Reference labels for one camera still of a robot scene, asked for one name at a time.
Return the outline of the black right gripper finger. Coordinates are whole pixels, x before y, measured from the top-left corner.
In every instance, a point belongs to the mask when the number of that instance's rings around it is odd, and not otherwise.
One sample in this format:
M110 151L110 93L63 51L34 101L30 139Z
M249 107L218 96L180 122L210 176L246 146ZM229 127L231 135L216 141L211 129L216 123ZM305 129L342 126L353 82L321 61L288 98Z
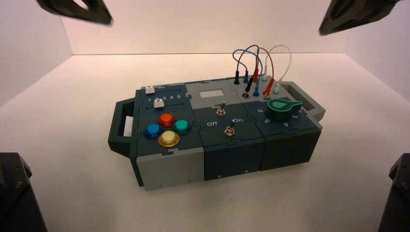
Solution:
M399 0L332 0L320 25L325 36L379 21Z
M332 0L319 33L336 33L369 23L366 0Z

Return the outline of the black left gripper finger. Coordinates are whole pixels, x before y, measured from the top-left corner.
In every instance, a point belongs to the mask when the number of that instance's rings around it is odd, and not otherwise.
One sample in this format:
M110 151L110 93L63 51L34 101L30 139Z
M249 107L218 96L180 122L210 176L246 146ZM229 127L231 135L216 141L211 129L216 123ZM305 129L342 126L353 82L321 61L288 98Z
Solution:
M91 22L88 8L81 7L74 0L37 0L37 2L42 9L51 14ZM82 0L82 2L88 7L88 0Z
M112 24L112 16L103 0L88 0L89 20L104 25Z

